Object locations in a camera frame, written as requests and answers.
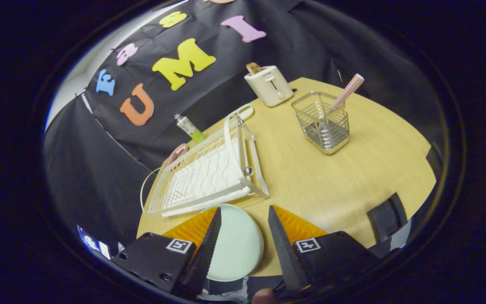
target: wooden table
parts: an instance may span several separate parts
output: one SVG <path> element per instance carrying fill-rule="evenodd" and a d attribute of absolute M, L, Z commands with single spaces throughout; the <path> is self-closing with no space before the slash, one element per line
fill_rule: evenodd
<path fill-rule="evenodd" d="M 305 139 L 291 103 L 313 90 L 338 96 L 343 89 L 305 78 L 289 84 L 297 89 L 292 98 L 272 108 L 256 99 L 251 102 L 254 114 L 245 121 L 256 137 L 270 190 L 266 200 L 253 196 L 232 202 L 253 217 L 264 235 L 264 257 L 251 276 L 282 274 L 267 223 L 271 204 L 328 233 L 346 231 L 368 248 L 376 244 L 369 210 L 397 192 L 410 218 L 436 183 L 426 160 L 430 149 L 426 139 L 397 114 L 357 94 L 346 101 L 350 142 L 333 155 L 322 154 Z M 204 134 L 214 133 L 221 123 Z M 148 231 L 162 234 L 195 214 L 171 216 L 167 221 L 160 214 L 142 214 L 137 237 Z"/>

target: wire basket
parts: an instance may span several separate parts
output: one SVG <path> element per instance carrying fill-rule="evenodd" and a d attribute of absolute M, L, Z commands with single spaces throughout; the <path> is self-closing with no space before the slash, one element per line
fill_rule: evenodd
<path fill-rule="evenodd" d="M 168 217 L 246 195 L 268 198 L 255 141 L 237 114 L 227 116 L 220 131 L 164 167 L 147 213 Z"/>
<path fill-rule="evenodd" d="M 330 155 L 349 141 L 350 125 L 345 104 L 332 109 L 336 96 L 312 91 L 292 102 L 297 120 L 307 140 Z"/>

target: checkered straw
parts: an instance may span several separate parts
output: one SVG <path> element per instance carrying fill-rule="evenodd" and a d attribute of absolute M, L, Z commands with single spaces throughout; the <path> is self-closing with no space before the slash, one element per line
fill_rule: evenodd
<path fill-rule="evenodd" d="M 361 75 L 355 74 L 355 76 L 350 80 L 350 83 L 345 87 L 344 91 L 337 97 L 335 102 L 332 105 L 332 109 L 336 109 L 344 104 L 346 98 L 350 96 L 365 80 Z"/>

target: human hand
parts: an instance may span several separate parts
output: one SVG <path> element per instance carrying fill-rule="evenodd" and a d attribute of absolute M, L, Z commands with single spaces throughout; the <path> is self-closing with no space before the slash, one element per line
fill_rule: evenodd
<path fill-rule="evenodd" d="M 260 289 L 252 297 L 251 304 L 275 304 L 273 291 L 269 288 Z"/>

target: white dish rack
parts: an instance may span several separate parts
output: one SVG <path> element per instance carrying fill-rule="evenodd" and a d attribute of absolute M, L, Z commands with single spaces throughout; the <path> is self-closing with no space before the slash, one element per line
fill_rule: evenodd
<path fill-rule="evenodd" d="M 221 130 L 164 167 L 147 213 L 167 218 L 247 195 L 268 198 L 255 141 L 237 114 L 228 115 Z"/>

